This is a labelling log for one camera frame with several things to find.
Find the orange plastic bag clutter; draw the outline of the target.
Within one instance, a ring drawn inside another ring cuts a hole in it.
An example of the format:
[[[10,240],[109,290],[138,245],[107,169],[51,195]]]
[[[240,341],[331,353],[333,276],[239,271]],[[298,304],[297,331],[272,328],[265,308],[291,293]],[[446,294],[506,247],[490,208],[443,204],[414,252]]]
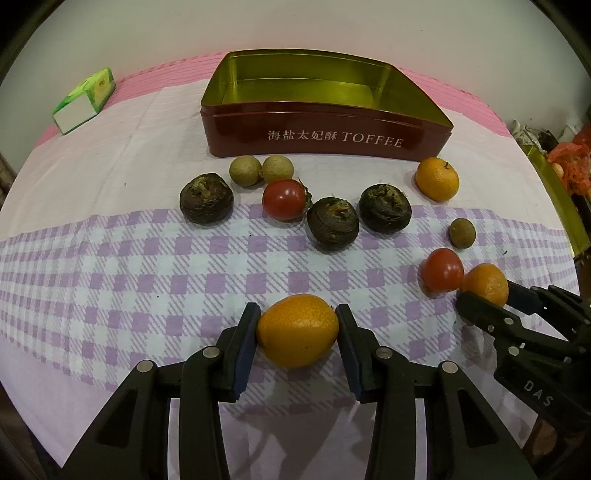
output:
[[[549,153],[548,162],[569,195],[586,196],[590,192],[590,125],[571,142],[559,143]]]

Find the red tomato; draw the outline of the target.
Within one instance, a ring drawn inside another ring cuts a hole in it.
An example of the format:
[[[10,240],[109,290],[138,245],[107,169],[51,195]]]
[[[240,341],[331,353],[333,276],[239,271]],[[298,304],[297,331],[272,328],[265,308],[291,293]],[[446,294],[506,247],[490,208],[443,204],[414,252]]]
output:
[[[308,191],[293,179],[273,181],[263,191],[263,210],[278,221],[290,222],[300,218],[308,203]]]
[[[421,268],[424,286],[434,293],[451,292],[460,288],[464,266],[456,252],[448,248],[434,250]]]

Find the orange mandarin with stem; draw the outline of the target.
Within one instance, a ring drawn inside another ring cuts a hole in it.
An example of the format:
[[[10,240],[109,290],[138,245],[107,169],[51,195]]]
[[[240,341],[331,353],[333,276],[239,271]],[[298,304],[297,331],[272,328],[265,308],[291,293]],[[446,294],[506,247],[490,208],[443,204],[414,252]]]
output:
[[[431,200],[444,203],[458,193],[460,177],[449,162],[430,157],[419,163],[415,184]]]

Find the red toffee tin box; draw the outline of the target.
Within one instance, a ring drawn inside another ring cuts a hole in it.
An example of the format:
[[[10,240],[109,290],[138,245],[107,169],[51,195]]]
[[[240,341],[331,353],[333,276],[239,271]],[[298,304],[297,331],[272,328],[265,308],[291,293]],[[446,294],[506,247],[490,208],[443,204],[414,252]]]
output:
[[[454,128],[393,65],[308,49],[226,54],[200,114],[216,157],[318,153],[422,161],[441,152]]]

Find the large orange front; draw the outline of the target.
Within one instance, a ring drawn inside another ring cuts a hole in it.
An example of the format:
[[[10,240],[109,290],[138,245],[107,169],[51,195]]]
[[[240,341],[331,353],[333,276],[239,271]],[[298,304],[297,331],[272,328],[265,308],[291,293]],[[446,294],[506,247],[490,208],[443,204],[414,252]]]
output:
[[[298,294],[270,306],[257,323],[257,340],[274,365],[298,369],[328,354],[339,334],[339,320],[324,299]]]

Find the tan longan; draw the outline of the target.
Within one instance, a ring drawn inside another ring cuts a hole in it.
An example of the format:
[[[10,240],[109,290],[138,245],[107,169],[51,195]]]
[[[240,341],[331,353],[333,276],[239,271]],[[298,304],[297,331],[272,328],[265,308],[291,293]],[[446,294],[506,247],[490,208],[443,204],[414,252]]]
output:
[[[294,164],[283,155],[270,155],[263,161],[263,180],[266,183],[294,177]]]
[[[229,176],[239,187],[250,188],[262,179],[262,164],[255,156],[238,156],[229,165]]]

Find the green tissue box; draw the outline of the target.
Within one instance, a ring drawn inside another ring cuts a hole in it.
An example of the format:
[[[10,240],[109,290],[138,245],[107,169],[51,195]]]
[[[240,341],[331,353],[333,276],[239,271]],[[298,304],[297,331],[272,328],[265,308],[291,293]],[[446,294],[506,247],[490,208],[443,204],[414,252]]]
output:
[[[110,68],[103,68],[80,82],[52,112],[52,119],[62,135],[94,118],[116,88]]]

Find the green longan lone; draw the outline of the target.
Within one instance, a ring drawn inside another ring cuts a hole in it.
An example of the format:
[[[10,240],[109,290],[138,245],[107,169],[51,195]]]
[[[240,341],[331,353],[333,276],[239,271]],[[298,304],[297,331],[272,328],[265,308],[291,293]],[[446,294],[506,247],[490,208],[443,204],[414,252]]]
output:
[[[476,241],[476,228],[467,218],[455,219],[448,228],[452,245],[458,249],[470,248]]]

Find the dark brown fruit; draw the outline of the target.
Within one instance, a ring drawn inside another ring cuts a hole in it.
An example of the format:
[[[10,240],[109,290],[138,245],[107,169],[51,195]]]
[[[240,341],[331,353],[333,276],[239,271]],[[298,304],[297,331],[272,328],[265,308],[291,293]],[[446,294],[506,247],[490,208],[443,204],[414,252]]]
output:
[[[366,226],[382,234],[404,230],[412,219],[412,206],[406,195],[391,184],[375,184],[363,191],[359,201],[360,218]]]
[[[307,221],[315,244],[325,251],[348,247],[360,232],[356,209],[349,201],[338,197],[325,197],[312,204]]]
[[[190,180],[179,194],[179,208],[190,222],[209,225],[221,222],[235,205],[232,190],[216,173],[204,173]]]

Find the pink purple checkered tablecloth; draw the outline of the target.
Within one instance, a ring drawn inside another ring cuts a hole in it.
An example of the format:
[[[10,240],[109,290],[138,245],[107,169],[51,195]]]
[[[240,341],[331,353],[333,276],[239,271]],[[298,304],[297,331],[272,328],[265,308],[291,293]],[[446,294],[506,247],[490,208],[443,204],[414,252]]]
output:
[[[225,175],[209,154],[200,100],[218,55],[126,76],[93,120],[49,129],[1,210],[1,381],[45,449],[63,462],[111,392],[141,360],[166,365],[213,343],[247,302],[263,308],[308,293],[352,307],[356,320],[408,359],[451,359],[471,377],[517,441],[535,414],[493,379],[492,340],[456,315],[454,298],[427,296],[419,268],[447,243],[458,217],[476,226],[461,253],[511,280],[578,287],[572,250],[537,172],[479,98],[421,74],[413,80],[454,123],[443,157],[458,194],[440,205],[414,184],[415,164],[347,156],[294,156],[315,198],[356,202],[390,183],[413,206],[393,236],[362,231],[327,254],[304,224],[263,214],[257,190],[235,192],[228,221],[201,228],[178,209],[182,187]]]

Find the gold tin lid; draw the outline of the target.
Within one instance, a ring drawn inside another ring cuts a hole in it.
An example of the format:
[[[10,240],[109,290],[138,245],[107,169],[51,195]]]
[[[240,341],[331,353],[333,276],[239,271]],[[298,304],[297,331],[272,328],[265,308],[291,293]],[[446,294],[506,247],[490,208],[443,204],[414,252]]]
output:
[[[522,146],[522,150],[532,163],[554,205],[570,241],[573,256],[579,257],[583,255],[590,248],[590,239],[573,200],[568,195],[551,164],[538,148],[534,145],[525,145]]]

